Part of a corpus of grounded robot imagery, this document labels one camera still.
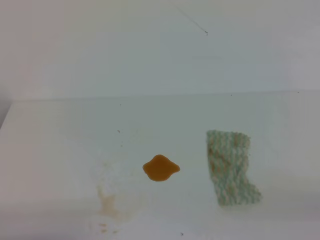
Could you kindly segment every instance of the brown stain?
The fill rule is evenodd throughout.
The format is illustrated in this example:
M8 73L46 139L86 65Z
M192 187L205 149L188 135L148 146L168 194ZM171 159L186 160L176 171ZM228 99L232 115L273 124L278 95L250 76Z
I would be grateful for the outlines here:
M180 167L163 155L156 155L151 161L143 165L143 170L155 182L162 182L180 171Z
M97 187L98 197L101 202L101 211L100 213L104 216L108 216L113 219L117 219L119 217L120 212L115 209L115 199L116 195L112 194L109 196L105 196L101 186Z

